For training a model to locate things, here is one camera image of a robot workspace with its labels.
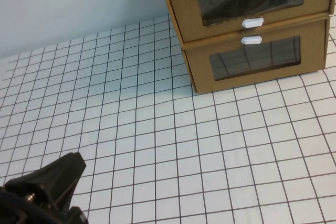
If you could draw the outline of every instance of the grid mat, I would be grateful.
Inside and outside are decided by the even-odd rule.
[[[168,15],[12,56],[0,183],[79,151],[90,223],[335,223],[331,27],[324,71],[201,95]]]

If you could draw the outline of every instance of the stacked drawers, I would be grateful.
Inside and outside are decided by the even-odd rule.
[[[197,92],[324,68],[335,0],[166,0]]]

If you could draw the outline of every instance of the black grid line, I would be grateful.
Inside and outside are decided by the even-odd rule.
[[[170,36],[170,30],[169,30],[169,43],[171,45],[171,36]],[[172,76],[172,98],[174,100],[174,82],[173,82],[173,67],[171,68],[171,76]],[[178,203],[179,203],[179,219],[180,219],[180,224],[182,224],[182,216],[181,216],[181,195],[180,195],[180,180],[179,180],[179,163],[177,161],[178,159],[178,153],[177,153],[177,136],[176,136],[176,116],[175,116],[175,105],[173,102],[173,113],[174,113],[174,137],[175,137],[175,155],[176,155],[176,174],[177,174],[177,191],[178,191]]]
[[[239,112],[239,107],[238,107],[236,92],[235,92],[234,88],[233,88],[233,92],[234,92],[235,102],[236,102],[238,116],[239,116],[240,128],[243,129],[243,123],[242,123],[241,118],[240,118],[240,112]],[[256,196],[257,196],[257,201],[258,201],[258,206],[259,206],[259,211],[260,211],[260,217],[261,217],[262,224],[264,224],[264,218],[263,218],[263,213],[261,212],[260,201],[259,201],[259,196],[258,196],[258,191],[257,191],[257,186],[256,186],[256,181],[255,181],[255,175],[253,174],[251,160],[250,160],[250,156],[249,156],[249,153],[248,153],[247,144],[246,144],[246,138],[245,138],[244,134],[243,134],[243,139],[244,139],[244,143],[245,143],[245,146],[246,146],[246,154],[247,154],[248,164],[249,164],[249,168],[250,168],[250,171],[251,171],[251,174],[252,174],[252,180],[253,180],[253,184],[254,184],[254,189],[255,189],[255,192],[256,192]]]
[[[121,62],[122,62],[121,65],[123,65],[123,62],[124,62],[124,53],[122,53],[122,60],[121,60]],[[118,137],[119,111],[120,111],[120,103],[118,103],[117,130],[116,130],[116,133],[115,133],[116,137]],[[117,142],[116,142],[115,147],[114,147],[114,153],[117,153]],[[112,174],[112,185],[111,185],[112,189],[111,189],[110,206],[112,206],[112,200],[113,200],[113,185],[114,185],[115,167],[116,167],[116,159],[114,158],[113,159],[113,168],[112,168],[113,174]],[[111,223],[111,210],[112,209],[110,208],[110,211],[109,211],[109,223]],[[133,220],[133,209],[132,209],[132,212],[131,212],[131,220]]]

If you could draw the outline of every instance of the black plastic object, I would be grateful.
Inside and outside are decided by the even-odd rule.
[[[69,210],[86,164],[79,153],[68,153],[26,176],[0,187],[0,223],[86,224],[80,208]]]

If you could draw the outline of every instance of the white plastic pull tab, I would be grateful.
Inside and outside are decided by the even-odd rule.
[[[252,18],[243,21],[242,26],[245,28],[254,28],[262,26],[264,23],[264,18]]]
[[[263,41],[263,38],[260,36],[253,36],[253,37],[244,37],[241,39],[241,43],[244,45],[258,45]]]

